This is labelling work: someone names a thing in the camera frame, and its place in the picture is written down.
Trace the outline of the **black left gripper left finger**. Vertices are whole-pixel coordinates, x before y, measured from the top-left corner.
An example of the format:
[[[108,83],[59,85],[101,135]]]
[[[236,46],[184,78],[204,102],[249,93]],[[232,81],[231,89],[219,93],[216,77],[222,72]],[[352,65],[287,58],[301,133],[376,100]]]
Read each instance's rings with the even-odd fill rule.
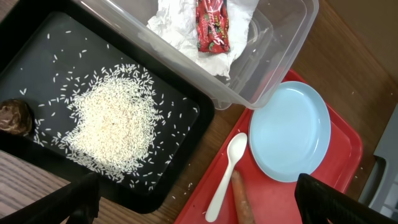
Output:
[[[46,197],[4,218],[1,223],[84,223],[92,224],[98,217],[100,202],[99,177],[84,175]]]

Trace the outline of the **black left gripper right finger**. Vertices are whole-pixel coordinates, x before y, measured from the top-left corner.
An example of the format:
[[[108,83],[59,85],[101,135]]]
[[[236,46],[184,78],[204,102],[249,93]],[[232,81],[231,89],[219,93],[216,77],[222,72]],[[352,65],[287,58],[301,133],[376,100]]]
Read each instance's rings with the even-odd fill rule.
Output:
[[[308,174],[300,174],[295,200],[303,224],[397,224]]]

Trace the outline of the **pile of white rice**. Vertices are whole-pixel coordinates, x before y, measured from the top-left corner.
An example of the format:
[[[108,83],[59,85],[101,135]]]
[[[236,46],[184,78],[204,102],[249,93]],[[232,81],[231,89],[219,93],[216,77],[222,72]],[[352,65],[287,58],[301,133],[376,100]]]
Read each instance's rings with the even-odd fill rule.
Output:
[[[35,117],[28,139],[117,183],[129,174],[137,175],[150,162],[156,127],[172,114],[161,110],[155,78],[137,62],[101,66],[83,78],[67,76],[60,93],[45,106],[56,101],[66,106],[74,127],[59,130],[46,141],[39,131],[42,120]]]

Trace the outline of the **brown food scrap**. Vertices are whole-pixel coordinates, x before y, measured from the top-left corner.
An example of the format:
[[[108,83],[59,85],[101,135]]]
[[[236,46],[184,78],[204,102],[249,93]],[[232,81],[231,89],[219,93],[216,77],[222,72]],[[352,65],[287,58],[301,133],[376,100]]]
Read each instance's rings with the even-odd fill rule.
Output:
[[[1,131],[14,135],[29,134],[32,113],[25,101],[8,99],[1,102]]]

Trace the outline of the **red candy wrapper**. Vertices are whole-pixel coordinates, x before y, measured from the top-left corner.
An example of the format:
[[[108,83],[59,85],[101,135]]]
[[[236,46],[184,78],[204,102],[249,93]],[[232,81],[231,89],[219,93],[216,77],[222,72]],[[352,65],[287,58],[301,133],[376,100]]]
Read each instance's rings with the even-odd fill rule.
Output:
[[[199,52],[212,54],[229,52],[226,0],[197,0],[196,25]]]

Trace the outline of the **white paper napkin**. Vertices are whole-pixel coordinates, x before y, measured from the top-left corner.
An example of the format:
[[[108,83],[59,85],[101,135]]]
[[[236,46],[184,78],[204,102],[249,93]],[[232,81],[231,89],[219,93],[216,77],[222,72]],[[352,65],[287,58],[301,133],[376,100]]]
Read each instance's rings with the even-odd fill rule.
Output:
[[[195,0],[159,0],[158,11],[148,20],[147,27],[210,75],[229,80],[232,63],[246,48],[249,23],[258,0],[226,0],[226,5],[230,46],[229,52],[226,53],[198,51]]]

